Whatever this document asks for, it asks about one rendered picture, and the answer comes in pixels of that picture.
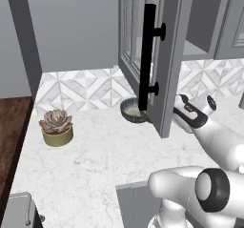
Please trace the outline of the dark grey bowl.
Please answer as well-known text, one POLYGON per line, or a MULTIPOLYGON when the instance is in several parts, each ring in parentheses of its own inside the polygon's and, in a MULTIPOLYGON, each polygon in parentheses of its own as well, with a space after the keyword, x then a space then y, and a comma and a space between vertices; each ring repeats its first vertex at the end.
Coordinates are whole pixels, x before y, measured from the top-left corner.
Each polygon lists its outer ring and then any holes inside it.
POLYGON ((138 99, 131 97, 123 100, 120 104, 120 113, 131 123, 144 123, 149 120, 145 111, 138 108, 138 99))

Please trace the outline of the grey glass cabinet door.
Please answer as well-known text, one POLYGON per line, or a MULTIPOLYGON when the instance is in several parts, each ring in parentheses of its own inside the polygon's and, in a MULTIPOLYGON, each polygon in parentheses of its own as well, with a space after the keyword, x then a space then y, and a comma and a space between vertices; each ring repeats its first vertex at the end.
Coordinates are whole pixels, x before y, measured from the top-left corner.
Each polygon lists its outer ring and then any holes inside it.
POLYGON ((170 134, 178 77, 193 0, 118 0, 118 65, 137 98, 139 96, 144 6, 156 4, 154 26, 166 24, 166 37, 153 39, 150 85, 145 111, 158 134, 170 134))

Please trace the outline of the grey base cabinet panel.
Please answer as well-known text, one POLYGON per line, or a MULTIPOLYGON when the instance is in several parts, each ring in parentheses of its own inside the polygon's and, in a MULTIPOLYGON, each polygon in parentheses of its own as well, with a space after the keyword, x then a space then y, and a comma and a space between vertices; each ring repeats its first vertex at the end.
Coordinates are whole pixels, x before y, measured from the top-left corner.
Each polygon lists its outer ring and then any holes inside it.
POLYGON ((148 228, 160 207, 160 199, 151 194, 148 182, 117 185, 116 193, 124 228, 148 228))

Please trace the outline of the grey closed cabinet door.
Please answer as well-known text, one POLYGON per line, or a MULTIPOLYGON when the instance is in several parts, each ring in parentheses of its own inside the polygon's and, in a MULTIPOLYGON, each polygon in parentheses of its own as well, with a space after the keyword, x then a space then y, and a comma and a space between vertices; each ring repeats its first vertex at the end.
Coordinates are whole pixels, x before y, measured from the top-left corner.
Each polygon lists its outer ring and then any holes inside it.
POLYGON ((214 58, 244 58, 244 0, 228 0, 214 58))

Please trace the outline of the succulent in yellow pot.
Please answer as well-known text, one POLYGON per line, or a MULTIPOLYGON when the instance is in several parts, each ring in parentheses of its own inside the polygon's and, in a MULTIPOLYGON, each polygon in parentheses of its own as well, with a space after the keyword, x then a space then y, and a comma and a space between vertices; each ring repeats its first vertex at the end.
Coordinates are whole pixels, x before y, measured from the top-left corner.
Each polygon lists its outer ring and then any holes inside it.
POLYGON ((39 126, 45 143, 51 147, 64 146, 73 138, 72 116, 65 110, 54 109, 46 112, 39 121, 39 126))

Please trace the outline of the tall grey side panel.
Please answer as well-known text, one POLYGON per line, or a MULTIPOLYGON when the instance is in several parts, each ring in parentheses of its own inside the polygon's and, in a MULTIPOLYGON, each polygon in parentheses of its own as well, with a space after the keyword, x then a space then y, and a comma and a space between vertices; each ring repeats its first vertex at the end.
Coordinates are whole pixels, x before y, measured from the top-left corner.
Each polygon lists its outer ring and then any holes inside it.
POLYGON ((37 95, 42 68, 36 44, 28 0, 8 0, 20 51, 22 54, 32 100, 37 95))

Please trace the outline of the grey open wall cabinet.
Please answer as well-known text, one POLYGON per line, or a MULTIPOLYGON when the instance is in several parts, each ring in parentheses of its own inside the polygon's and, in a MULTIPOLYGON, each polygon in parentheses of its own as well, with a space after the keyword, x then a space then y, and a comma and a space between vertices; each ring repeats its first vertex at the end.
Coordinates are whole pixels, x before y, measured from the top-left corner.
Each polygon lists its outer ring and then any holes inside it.
POLYGON ((193 0, 183 59, 214 57, 228 0, 193 0))

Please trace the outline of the grey appliance with rail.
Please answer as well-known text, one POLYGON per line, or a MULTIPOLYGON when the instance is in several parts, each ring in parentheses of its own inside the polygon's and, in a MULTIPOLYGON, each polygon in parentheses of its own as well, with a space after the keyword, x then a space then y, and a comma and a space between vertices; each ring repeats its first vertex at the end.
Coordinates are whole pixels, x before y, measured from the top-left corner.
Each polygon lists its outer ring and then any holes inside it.
POLYGON ((10 194, 0 228, 44 228, 31 194, 10 194))

